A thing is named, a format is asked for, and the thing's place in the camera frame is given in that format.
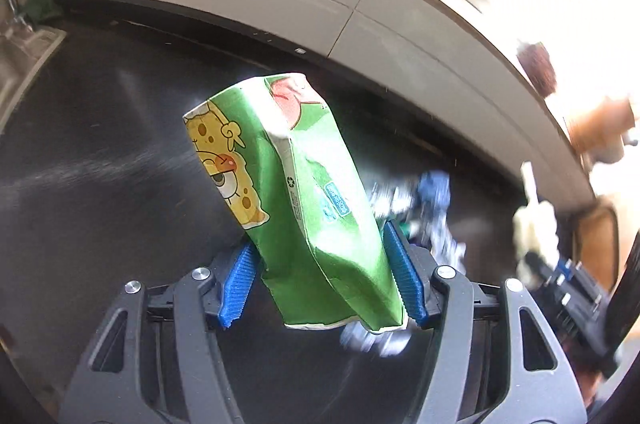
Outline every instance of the trash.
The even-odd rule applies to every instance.
[[[20,12],[35,24],[62,16],[62,9],[53,0],[27,0]]]
[[[206,171],[264,262],[289,327],[355,319],[381,331],[406,312],[380,232],[329,107],[302,74],[245,80],[184,116]]]
[[[411,330],[394,330],[374,334],[369,332],[359,321],[348,323],[340,334],[340,344],[356,352],[369,352],[375,347],[380,357],[397,356],[411,339]]]
[[[456,242],[447,227],[450,200],[449,175],[439,170],[423,173],[419,180],[404,179],[398,185],[377,182],[369,197],[379,228],[387,220],[396,220],[412,244],[429,249],[438,265],[450,265],[465,274],[466,245]],[[389,357],[402,352],[410,338],[409,330],[376,335],[350,323],[344,327],[340,343],[361,352],[375,347],[380,357]]]
[[[428,248],[438,265],[450,265],[466,274],[463,260],[466,245],[453,239],[447,227],[447,209],[451,200],[449,175],[444,171],[429,171],[420,177],[418,184],[420,217],[415,235],[410,240]]]

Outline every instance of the cartoon character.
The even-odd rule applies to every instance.
[[[246,162],[234,150],[235,144],[244,147],[238,123],[229,122],[210,100],[189,112],[184,123],[198,157],[242,227],[251,229],[268,221]]]
[[[273,81],[271,94],[287,119],[290,130],[300,120],[302,104],[325,104],[322,97],[307,82],[304,74],[292,74],[289,77]]]

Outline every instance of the white stick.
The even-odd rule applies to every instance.
[[[522,175],[522,182],[524,183],[524,194],[529,204],[535,206],[538,204],[538,191],[536,189],[536,179],[533,176],[533,166],[531,162],[523,162],[520,167],[520,173]]]

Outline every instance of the green snack bag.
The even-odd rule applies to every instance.
[[[264,261],[289,327],[406,324],[334,117],[303,74],[251,78],[185,114],[198,157]]]

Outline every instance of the blue label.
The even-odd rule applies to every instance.
[[[338,217],[335,215],[334,208],[331,207],[331,203],[326,195],[318,188],[318,198],[320,200],[320,208],[322,209],[322,216],[327,223],[335,222]]]
[[[325,185],[324,192],[329,197],[329,200],[331,200],[331,203],[335,206],[335,209],[338,211],[338,214],[340,214],[340,216],[346,216],[347,214],[351,213],[347,202],[345,202],[344,198],[342,198],[342,195],[340,194],[340,191],[338,191],[338,187],[334,182],[329,182],[327,185]]]

